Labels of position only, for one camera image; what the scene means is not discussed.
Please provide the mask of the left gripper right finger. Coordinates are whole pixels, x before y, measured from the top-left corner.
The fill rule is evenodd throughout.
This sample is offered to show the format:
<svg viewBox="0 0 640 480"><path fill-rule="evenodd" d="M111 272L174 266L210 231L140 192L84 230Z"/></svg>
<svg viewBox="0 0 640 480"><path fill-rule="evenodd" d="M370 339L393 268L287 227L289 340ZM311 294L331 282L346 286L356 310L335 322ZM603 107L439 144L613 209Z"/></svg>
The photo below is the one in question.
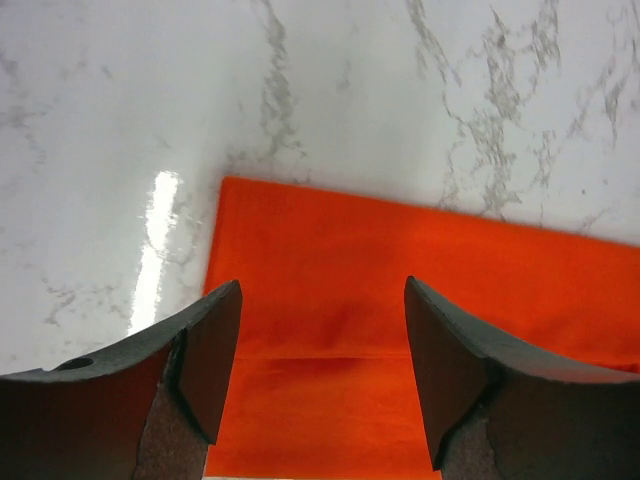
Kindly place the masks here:
<svg viewBox="0 0 640 480"><path fill-rule="evenodd" d="M527 343L416 278L406 327L432 468L445 479L635 479L639 378Z"/></svg>

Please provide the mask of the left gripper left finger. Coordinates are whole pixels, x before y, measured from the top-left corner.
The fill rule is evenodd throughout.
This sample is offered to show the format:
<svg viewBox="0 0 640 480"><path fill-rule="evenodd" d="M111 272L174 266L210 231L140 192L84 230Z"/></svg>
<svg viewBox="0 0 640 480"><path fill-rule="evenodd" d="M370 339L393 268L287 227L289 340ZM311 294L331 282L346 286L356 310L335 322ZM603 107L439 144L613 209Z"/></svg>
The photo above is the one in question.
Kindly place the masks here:
<svg viewBox="0 0 640 480"><path fill-rule="evenodd" d="M1 379L5 479L200 479L239 335L240 284L45 371Z"/></svg>

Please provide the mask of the orange t-shirt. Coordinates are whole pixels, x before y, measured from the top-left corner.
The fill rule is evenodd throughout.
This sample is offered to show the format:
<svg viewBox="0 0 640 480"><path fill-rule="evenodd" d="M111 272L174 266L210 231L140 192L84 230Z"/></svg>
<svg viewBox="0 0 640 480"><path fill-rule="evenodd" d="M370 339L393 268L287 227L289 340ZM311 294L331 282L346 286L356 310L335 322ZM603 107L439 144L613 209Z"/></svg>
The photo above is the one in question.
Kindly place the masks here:
<svg viewBox="0 0 640 480"><path fill-rule="evenodd" d="M206 288L238 280L243 308L206 475L433 478L404 318L411 276L542 348L639 369L635 247L228 177Z"/></svg>

